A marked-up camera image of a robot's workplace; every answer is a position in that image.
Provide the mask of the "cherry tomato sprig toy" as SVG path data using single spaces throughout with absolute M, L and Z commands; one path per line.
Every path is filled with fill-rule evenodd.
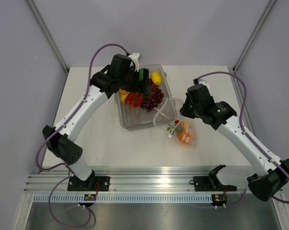
M 183 131 L 182 122 L 182 120 L 177 119 L 173 123 L 168 124 L 167 131 L 171 135 L 173 135 L 174 133 L 180 133 L 181 131 Z

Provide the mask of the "clear dotted zip top bag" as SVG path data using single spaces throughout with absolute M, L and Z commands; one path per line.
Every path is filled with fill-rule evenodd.
M 153 125 L 172 142 L 194 149 L 197 145 L 196 128 L 192 119 L 180 114 L 182 105 L 179 98 L 165 98 L 161 107 L 155 109 Z

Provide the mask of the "orange fruit toy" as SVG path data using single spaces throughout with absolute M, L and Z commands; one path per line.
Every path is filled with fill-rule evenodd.
M 193 143 L 194 136 L 189 132 L 179 132 L 177 133 L 177 138 L 181 144 L 191 145 Z

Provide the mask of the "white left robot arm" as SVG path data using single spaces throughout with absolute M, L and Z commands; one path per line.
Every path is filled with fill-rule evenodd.
M 139 53 L 114 55 L 111 64 L 89 74 L 83 97 L 69 113 L 53 127 L 43 129 L 48 150 L 70 169 L 73 176 L 69 182 L 76 191 L 88 191 L 95 186 L 95 173 L 82 158 L 83 149 L 75 143 L 84 125 L 119 90 L 130 92 L 133 98 L 144 97 L 151 91 L 149 71 L 139 67 L 139 57 Z

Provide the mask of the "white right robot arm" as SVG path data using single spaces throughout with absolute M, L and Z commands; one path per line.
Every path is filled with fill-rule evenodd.
M 268 201 L 289 182 L 289 159 L 283 160 L 270 152 L 248 132 L 237 112 L 227 102 L 214 101 L 207 86 L 196 84 L 187 89 L 180 114 L 201 119 L 243 154 L 255 171 L 247 178 L 248 188 L 261 201 Z

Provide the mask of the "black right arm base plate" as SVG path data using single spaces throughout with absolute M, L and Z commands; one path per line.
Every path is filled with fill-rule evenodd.
M 236 186 L 223 185 L 217 178 L 217 173 L 225 167 L 225 165 L 219 165 L 206 175 L 194 176 L 189 184 L 194 185 L 196 192 L 235 192 L 237 191 Z

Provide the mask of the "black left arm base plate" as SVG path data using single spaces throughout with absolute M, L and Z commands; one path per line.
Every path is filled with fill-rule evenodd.
M 82 181 L 73 176 L 68 181 L 67 191 L 73 192 L 93 192 L 102 191 L 108 192 L 110 187 L 110 177 L 108 176 L 95 176 Z

